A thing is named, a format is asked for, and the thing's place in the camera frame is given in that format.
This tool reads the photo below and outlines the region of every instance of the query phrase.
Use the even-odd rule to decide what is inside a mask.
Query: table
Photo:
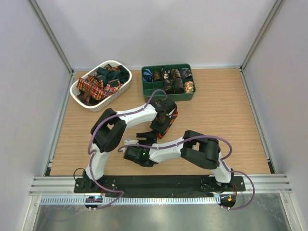
[[[176,102],[179,115],[166,136],[158,143],[172,141],[194,130],[206,135],[227,139],[233,146],[233,154],[226,163],[234,170],[247,174],[268,174],[269,166],[259,137],[238,69],[192,70],[197,92],[191,101]],[[77,72],[76,79],[86,74]],[[144,104],[141,71],[132,71],[130,87],[110,103],[107,108],[124,111]],[[78,167],[86,168],[90,157],[87,146],[90,129],[104,109],[91,112],[69,98],[65,118],[58,141],[52,176],[71,176]],[[137,125],[124,132],[125,138],[136,138],[137,132],[147,132],[150,123]],[[228,153],[227,145],[220,142],[222,154]],[[141,167],[123,159],[123,154],[114,150],[105,166],[105,175],[204,175],[209,170],[199,168],[184,159],[168,160],[153,167]]]

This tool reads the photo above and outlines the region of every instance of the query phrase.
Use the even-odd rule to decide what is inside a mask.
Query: blue cloth
[[[145,69],[143,72],[143,81],[148,83],[148,82],[152,82],[152,72],[150,69]]]

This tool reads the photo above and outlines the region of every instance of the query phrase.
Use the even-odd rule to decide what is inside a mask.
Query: wooden table
[[[76,79],[86,72],[78,72]],[[141,71],[132,71],[130,87],[108,108],[115,111],[132,109],[144,104]],[[248,174],[270,173],[256,123],[248,102],[238,69],[197,69],[192,72],[197,92],[191,101],[176,102],[179,115],[166,136],[158,143],[172,141],[194,130],[207,135],[220,136],[233,145],[227,164]],[[90,129],[103,113],[91,112],[70,97],[54,162],[52,176],[68,176],[78,167],[86,168],[90,157],[87,146]],[[137,125],[125,131],[125,138],[136,138],[137,132],[147,132],[150,123]],[[228,147],[220,142],[223,155]],[[116,150],[110,154],[105,175],[203,175],[209,170],[199,168],[184,159],[173,159],[153,167],[141,167],[123,159]]]

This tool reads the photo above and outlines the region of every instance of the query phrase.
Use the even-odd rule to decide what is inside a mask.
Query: laundry basket
[[[89,71],[87,74],[85,74],[83,77],[83,79],[86,79],[88,77],[88,75],[95,71],[97,68],[99,67],[105,67],[107,64],[110,64],[110,66],[114,67],[114,66],[120,66],[122,65],[121,63],[117,62],[117,61],[114,61],[114,60],[108,60],[106,62],[103,62],[102,64],[98,65],[96,68],[92,69],[91,71]],[[80,94],[80,91],[79,89],[77,88],[77,83],[78,83],[78,80],[73,83],[73,85],[71,86],[71,89],[70,89],[70,93],[71,93],[71,96],[73,97],[73,99],[78,103],[80,104],[81,106],[83,106],[84,108],[87,108],[89,109],[90,111],[93,111],[93,112],[98,112],[100,110],[102,110],[104,107],[106,107],[108,104],[110,104],[116,97],[118,97],[120,94],[122,94],[128,87],[129,87],[129,83],[131,81],[131,72],[130,70],[128,70],[128,73],[129,73],[129,79],[127,82],[125,82],[121,87],[120,89],[108,96],[106,99],[104,99],[103,101],[101,101],[100,103],[98,103],[97,105],[95,106],[87,106],[87,105],[84,105],[78,98],[77,96]]]

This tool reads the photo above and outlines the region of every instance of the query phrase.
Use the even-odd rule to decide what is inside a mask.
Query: green storage box
[[[145,69],[150,69],[152,74],[154,71],[156,70],[161,70],[162,66],[164,67],[164,69],[169,69],[170,71],[172,69],[178,69],[179,71],[184,68],[187,67],[191,70],[191,66],[189,64],[172,64],[172,65],[159,65],[159,66],[144,66],[141,69],[141,77],[142,77],[142,91],[143,91],[143,96],[145,101],[148,101],[149,98],[151,97],[151,94],[153,93],[154,90],[156,89],[163,89],[163,81],[157,81],[157,82],[144,82],[143,81],[143,72]],[[185,100],[191,100],[193,98],[193,94],[196,92],[196,84],[194,82],[193,76],[190,79],[183,79],[182,80],[183,83],[187,82],[187,81],[192,81],[194,84],[194,92],[193,93],[183,93],[183,94],[169,94],[168,98],[172,99],[173,101],[185,101]],[[154,100],[158,100],[158,99],[164,99],[165,95],[163,92],[157,92],[155,94],[155,96],[153,97]]]

